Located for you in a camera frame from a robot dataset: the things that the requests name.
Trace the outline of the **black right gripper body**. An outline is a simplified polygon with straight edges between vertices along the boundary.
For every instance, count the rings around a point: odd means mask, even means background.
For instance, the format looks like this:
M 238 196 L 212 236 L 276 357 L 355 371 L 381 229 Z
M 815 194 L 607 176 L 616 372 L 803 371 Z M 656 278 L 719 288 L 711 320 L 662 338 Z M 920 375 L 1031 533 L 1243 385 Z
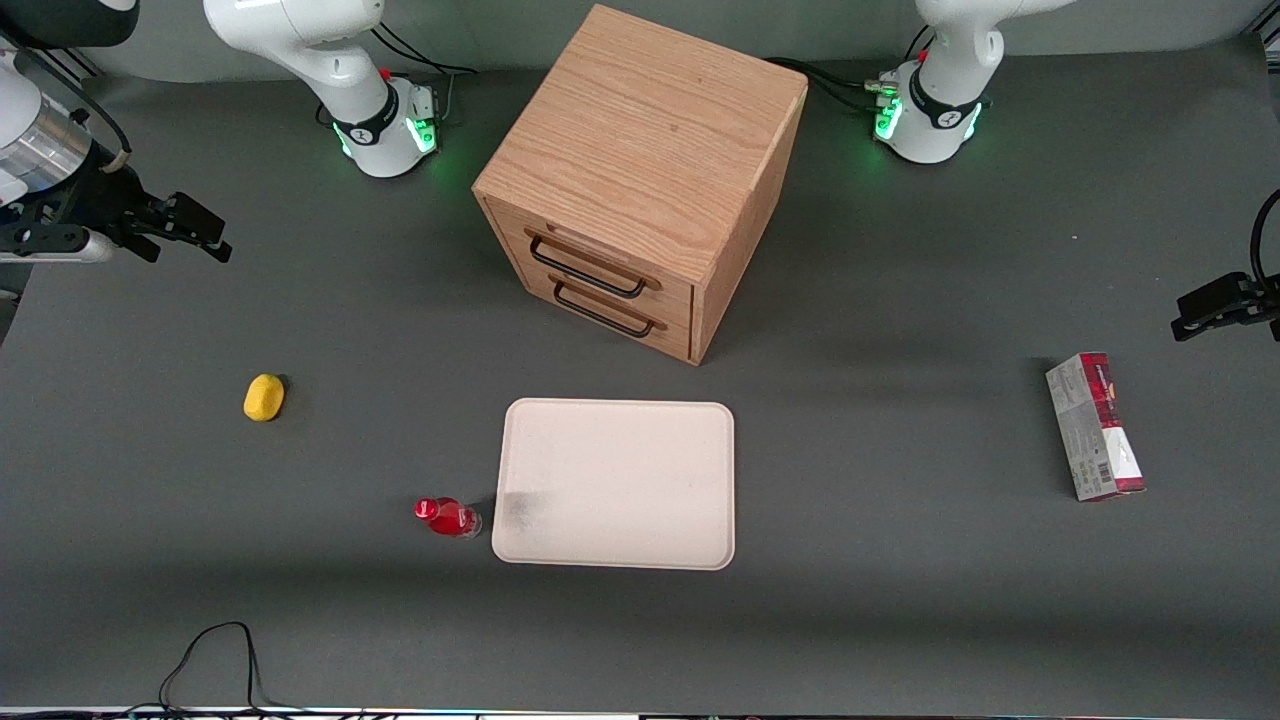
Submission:
M 55 186 L 3 204 L 4 252 L 88 252 L 118 246 L 122 232 L 143 234 L 152 228 L 150 204 L 138 176 L 129 168 L 102 172 L 90 155 L 83 167 Z

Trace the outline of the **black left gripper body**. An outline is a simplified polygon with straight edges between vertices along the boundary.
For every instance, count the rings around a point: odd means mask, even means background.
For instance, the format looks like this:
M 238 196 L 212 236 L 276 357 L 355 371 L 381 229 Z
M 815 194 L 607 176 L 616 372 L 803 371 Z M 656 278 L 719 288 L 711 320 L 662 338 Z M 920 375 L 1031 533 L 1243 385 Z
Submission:
M 1256 325 L 1265 323 L 1275 342 L 1280 341 L 1279 329 L 1279 295 L 1277 288 L 1271 283 L 1271 278 L 1263 277 L 1245 278 L 1240 282 L 1240 290 L 1249 299 L 1242 309 L 1242 325 Z

